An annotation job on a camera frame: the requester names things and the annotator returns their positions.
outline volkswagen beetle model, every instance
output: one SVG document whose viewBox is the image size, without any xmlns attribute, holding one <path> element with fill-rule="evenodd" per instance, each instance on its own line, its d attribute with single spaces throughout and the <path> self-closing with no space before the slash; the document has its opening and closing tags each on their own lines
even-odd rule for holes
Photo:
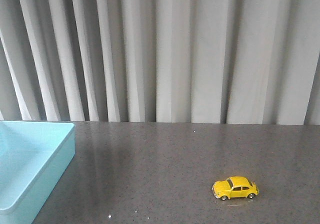
<svg viewBox="0 0 320 224">
<path fill-rule="evenodd" d="M 259 194 L 256 184 L 245 177 L 230 177 L 225 181 L 217 181 L 212 186 L 216 198 L 225 201 L 230 198 L 254 198 Z"/>
</svg>

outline curtain fold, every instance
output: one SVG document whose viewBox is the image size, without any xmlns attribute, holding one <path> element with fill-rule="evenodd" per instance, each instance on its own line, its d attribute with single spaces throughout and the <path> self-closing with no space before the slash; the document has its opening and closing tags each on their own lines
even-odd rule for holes
<svg viewBox="0 0 320 224">
<path fill-rule="evenodd" d="M 320 125 L 320 0 L 0 0 L 0 119 Z"/>
</svg>

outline speckled stone surface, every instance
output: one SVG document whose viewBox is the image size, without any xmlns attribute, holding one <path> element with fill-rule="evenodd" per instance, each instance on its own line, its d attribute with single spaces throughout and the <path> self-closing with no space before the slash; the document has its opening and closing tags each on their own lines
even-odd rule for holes
<svg viewBox="0 0 320 224">
<path fill-rule="evenodd" d="M 320 220 L 320 127 L 75 122 L 76 155 L 34 224 Z M 247 176 L 253 200 L 217 200 Z"/>
</svg>

